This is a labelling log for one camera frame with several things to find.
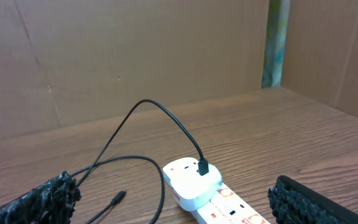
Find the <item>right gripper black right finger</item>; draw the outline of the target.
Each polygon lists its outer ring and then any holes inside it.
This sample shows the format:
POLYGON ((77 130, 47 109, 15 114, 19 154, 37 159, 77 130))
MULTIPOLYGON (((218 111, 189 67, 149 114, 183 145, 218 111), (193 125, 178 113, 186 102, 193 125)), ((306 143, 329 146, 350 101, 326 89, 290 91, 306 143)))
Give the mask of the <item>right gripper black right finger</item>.
POLYGON ((278 224, 358 224, 358 214, 285 176, 268 190, 278 224))

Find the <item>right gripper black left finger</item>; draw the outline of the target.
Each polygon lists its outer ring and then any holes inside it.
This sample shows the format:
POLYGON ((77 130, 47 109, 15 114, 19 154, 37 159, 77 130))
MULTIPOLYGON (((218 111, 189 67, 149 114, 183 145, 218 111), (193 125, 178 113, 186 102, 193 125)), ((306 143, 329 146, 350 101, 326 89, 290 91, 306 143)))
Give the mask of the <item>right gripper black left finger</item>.
POLYGON ((0 207, 0 224, 69 224, 80 199, 76 179, 64 171, 0 207))

